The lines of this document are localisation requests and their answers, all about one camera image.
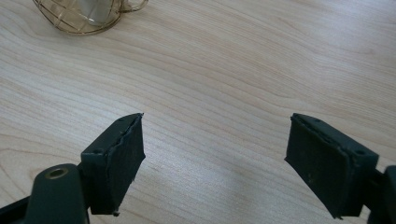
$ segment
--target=wooden table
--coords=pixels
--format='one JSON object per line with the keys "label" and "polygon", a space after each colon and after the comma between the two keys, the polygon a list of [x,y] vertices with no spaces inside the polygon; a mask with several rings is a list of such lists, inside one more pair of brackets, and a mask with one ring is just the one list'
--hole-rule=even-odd
{"label": "wooden table", "polygon": [[144,112],[147,158],[119,217],[92,223],[334,220],[284,162],[293,112],[396,163],[396,3],[151,1],[99,35],[0,1],[0,206]]}

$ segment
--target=light wood surface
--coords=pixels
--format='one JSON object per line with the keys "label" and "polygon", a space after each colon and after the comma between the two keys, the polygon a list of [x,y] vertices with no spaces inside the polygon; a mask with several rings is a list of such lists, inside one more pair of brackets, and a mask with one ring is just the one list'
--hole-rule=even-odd
{"label": "light wood surface", "polygon": [[334,220],[284,162],[293,112],[396,163],[396,2],[151,1],[65,35],[0,1],[0,206],[144,112],[144,160],[119,217],[92,223]]}

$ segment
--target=wood grain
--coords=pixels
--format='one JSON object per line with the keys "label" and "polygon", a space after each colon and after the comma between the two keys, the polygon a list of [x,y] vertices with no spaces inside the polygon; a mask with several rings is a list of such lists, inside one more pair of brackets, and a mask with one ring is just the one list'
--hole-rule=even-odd
{"label": "wood grain", "polygon": [[0,206],[144,112],[147,158],[119,217],[92,223],[333,220],[284,162],[293,112],[396,162],[396,2],[151,1],[99,35],[0,1]]}

